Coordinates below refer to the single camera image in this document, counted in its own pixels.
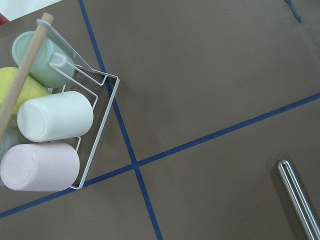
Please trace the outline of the white cup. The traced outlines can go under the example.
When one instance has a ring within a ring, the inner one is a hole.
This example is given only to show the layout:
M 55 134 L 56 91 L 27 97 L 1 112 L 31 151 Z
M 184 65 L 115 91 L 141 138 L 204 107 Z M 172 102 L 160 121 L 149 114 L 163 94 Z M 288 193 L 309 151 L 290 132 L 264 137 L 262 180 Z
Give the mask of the white cup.
M 47 142 L 85 135 L 94 120 L 89 100 L 66 91 L 25 101 L 18 109 L 17 125 L 32 142 Z

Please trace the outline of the pink cup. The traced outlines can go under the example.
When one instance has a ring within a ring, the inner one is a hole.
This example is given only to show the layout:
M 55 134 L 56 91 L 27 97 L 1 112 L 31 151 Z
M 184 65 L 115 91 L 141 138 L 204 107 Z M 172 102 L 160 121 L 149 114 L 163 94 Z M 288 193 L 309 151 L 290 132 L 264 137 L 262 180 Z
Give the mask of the pink cup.
M 1 180 L 15 191 L 63 191 L 75 182 L 79 171 L 76 150 L 63 142 L 19 144 L 0 163 Z

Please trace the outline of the mint green cup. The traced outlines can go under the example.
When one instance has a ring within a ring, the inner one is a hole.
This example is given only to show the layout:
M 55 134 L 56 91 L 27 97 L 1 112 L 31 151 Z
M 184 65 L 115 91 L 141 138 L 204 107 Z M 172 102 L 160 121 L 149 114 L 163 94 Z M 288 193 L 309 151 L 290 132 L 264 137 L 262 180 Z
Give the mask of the mint green cup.
M 11 54 L 17 65 L 21 64 L 34 33 L 34 31 L 24 32 L 14 40 Z M 74 59 L 69 54 L 50 38 L 46 37 L 29 72 L 31 77 L 47 88 L 60 88 L 70 81 L 50 66 L 50 61 L 55 53 L 63 55 L 69 63 L 74 63 Z

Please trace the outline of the pale grey cup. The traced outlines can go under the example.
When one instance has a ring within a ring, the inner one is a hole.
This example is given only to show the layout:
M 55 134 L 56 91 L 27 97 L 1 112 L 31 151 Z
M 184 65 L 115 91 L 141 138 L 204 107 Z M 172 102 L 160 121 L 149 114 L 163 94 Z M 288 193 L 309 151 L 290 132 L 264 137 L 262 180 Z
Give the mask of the pale grey cup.
M 9 126 L 6 128 L 0 140 L 0 159 L 4 154 L 13 146 L 17 145 L 20 141 L 20 132 L 16 126 Z

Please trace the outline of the steel stirring rod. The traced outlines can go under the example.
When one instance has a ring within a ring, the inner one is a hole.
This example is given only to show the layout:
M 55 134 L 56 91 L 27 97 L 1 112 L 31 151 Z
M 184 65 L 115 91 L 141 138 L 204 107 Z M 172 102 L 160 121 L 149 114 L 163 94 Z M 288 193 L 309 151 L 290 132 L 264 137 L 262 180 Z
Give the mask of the steel stirring rod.
M 293 165 L 288 160 L 283 159 L 276 163 L 276 169 L 299 220 L 305 238 L 307 240 L 319 240 L 320 227 Z

